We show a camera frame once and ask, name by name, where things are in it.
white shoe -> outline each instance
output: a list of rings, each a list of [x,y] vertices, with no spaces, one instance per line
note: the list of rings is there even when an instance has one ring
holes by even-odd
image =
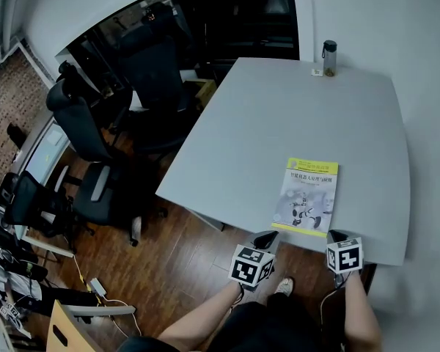
[[[293,292],[294,284],[292,277],[284,278],[277,286],[275,293],[283,293],[288,297]]]

chair wheel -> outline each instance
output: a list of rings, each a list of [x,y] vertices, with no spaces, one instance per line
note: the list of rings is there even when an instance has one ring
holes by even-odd
[[[159,208],[158,209],[158,216],[160,218],[167,218],[168,217],[168,210],[166,208]]]

yellow book cover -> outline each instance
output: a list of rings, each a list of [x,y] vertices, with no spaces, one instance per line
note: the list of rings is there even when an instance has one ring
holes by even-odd
[[[272,227],[325,238],[338,169],[338,163],[289,158]]]

power strip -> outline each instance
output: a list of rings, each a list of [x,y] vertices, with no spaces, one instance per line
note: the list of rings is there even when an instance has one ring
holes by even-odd
[[[96,278],[91,279],[89,285],[91,285],[93,290],[95,290],[99,296],[104,297],[107,294],[106,290],[104,289],[104,287],[102,286],[102,284],[98,279]]]

white wall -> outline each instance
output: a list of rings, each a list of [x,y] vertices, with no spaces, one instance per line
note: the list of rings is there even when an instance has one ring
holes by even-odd
[[[25,33],[56,75],[54,56],[63,47],[132,1],[36,0]],[[411,225],[404,266],[378,268],[370,298],[380,310],[386,351],[440,351],[440,0],[296,6],[302,59],[319,60],[323,41],[333,39],[341,65],[393,79],[411,161]]]

